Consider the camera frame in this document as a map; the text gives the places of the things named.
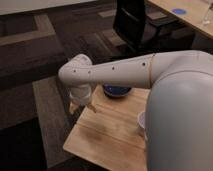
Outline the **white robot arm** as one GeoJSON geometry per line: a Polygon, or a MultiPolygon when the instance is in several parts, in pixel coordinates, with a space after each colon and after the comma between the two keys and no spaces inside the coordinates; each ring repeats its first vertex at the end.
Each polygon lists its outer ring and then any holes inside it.
{"type": "Polygon", "coordinates": [[[70,99],[86,105],[92,84],[144,88],[148,171],[213,171],[213,55],[151,53],[94,65],[78,54],[58,71],[70,99]]]}

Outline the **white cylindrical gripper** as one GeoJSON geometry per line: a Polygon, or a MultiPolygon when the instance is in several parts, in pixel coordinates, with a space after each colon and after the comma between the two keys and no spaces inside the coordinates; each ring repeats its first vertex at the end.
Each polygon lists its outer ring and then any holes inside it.
{"type": "Polygon", "coordinates": [[[70,103],[70,106],[69,106],[70,114],[73,115],[75,113],[75,111],[78,109],[78,105],[86,106],[87,104],[88,104],[87,107],[91,109],[94,113],[96,113],[97,109],[92,103],[90,103],[91,96],[92,96],[92,90],[89,84],[84,84],[77,87],[71,87],[70,99],[72,102],[70,103]]]}

